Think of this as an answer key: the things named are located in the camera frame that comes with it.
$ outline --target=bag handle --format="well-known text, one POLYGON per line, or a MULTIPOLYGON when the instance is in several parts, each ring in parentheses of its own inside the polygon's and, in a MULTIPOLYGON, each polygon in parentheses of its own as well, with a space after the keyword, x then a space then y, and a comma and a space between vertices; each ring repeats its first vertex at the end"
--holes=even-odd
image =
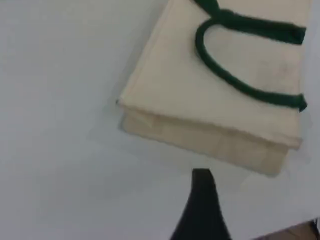
POLYGON ((300 112, 307 107, 307 102, 302 93, 295 95, 263 91, 244 83, 223 69, 209 55, 204 43, 206 31, 214 25, 221 25, 230 30, 257 35, 288 44, 301 45, 305 37, 305 27, 287 22, 243 16, 228 9, 220 9, 217 0, 194 1, 211 16, 210 19, 203 22, 196 30, 195 48, 201 60, 215 75, 225 80, 238 91, 256 100, 278 106, 297 108, 300 112))

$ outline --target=folded bag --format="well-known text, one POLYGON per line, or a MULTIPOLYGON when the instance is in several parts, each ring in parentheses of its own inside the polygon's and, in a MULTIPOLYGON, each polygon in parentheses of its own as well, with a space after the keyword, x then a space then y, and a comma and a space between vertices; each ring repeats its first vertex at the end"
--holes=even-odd
POLYGON ((274 175, 301 143, 310 1, 196 3, 167 4, 119 98, 123 128, 274 175))

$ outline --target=green rope handle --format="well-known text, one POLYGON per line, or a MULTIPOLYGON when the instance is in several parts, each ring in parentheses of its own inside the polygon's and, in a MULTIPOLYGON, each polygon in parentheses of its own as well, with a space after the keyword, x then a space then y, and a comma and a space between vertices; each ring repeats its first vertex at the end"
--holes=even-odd
POLYGON ((234 13, 228 9, 220 9, 217 0, 194 1, 211 16, 209 20, 198 27, 195 34, 195 48, 201 60, 214 74, 225 80, 238 91, 256 100, 278 106, 297 108, 300 112, 307 107, 302 93, 294 95, 263 91, 239 80, 230 72, 223 69, 209 55, 204 44, 206 31, 214 25, 221 25, 230 30, 253 34, 288 44, 301 45, 305 37, 305 27, 296 26, 287 22, 252 18, 234 13))

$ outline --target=cream bag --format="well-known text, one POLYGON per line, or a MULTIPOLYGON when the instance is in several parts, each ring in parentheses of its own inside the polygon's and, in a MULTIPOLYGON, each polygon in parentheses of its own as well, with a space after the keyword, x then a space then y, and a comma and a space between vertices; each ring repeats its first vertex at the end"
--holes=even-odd
MULTIPOLYGON (((306 26, 310 0, 219 0, 236 13, 306 26)), ((301 143, 299 110, 253 99, 213 74, 195 53, 210 18, 191 0, 169 0, 118 103, 123 129, 260 173, 279 173, 301 143)), ((225 69, 269 92, 299 94, 302 46, 214 26, 205 46, 225 69)))

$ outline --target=white table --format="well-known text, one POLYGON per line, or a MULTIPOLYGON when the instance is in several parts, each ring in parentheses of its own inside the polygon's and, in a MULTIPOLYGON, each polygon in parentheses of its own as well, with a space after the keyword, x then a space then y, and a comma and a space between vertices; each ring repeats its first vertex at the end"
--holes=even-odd
POLYGON ((305 140, 276 178, 119 130, 115 100, 165 3, 0 1, 2 240, 166 240, 196 167, 211 169, 235 240, 320 216, 320 2, 305 140))

